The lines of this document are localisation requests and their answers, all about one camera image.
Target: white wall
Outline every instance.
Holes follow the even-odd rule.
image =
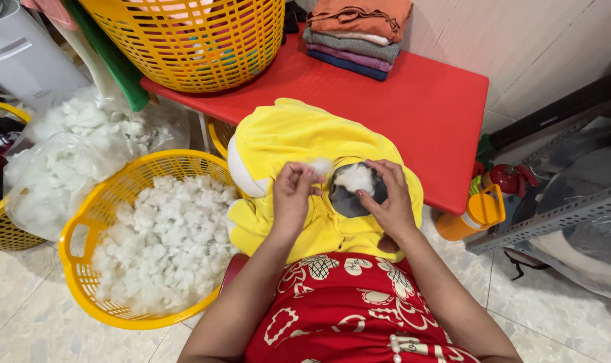
[[[404,42],[489,78],[491,133],[611,71],[611,0],[415,0]]]

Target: red table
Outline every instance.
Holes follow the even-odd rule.
[[[388,137],[422,182],[424,203],[459,215],[465,210],[489,80],[402,52],[384,82],[306,55],[288,34],[274,62],[242,87],[188,94],[141,80],[146,90],[237,125],[257,106],[299,99]]]

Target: red fire extinguisher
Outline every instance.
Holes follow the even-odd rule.
[[[482,191],[492,184],[498,184],[503,198],[507,198],[511,194],[523,198],[527,192],[526,183],[533,187],[538,186],[536,177],[528,167],[525,165],[500,164],[486,172],[477,185],[478,189]]]

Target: white appliance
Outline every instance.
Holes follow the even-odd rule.
[[[91,82],[18,0],[0,0],[0,86],[35,111]]]

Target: yellow fabric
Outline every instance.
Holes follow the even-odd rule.
[[[402,164],[395,145],[359,123],[334,116],[301,101],[279,98],[275,106],[257,107],[239,124],[236,148],[253,180],[270,178],[267,196],[240,200],[228,213],[236,224],[229,238],[242,252],[251,256],[272,227],[272,187],[274,178],[288,161],[313,161],[318,156],[333,161],[334,169],[365,159],[387,159]],[[328,199],[328,180],[319,187],[323,196],[311,196],[303,232],[297,238],[288,263],[318,253],[361,252],[402,260],[401,252],[386,253],[377,248],[383,230],[373,216],[346,218],[334,211]],[[422,221],[420,180],[404,167],[413,215]]]

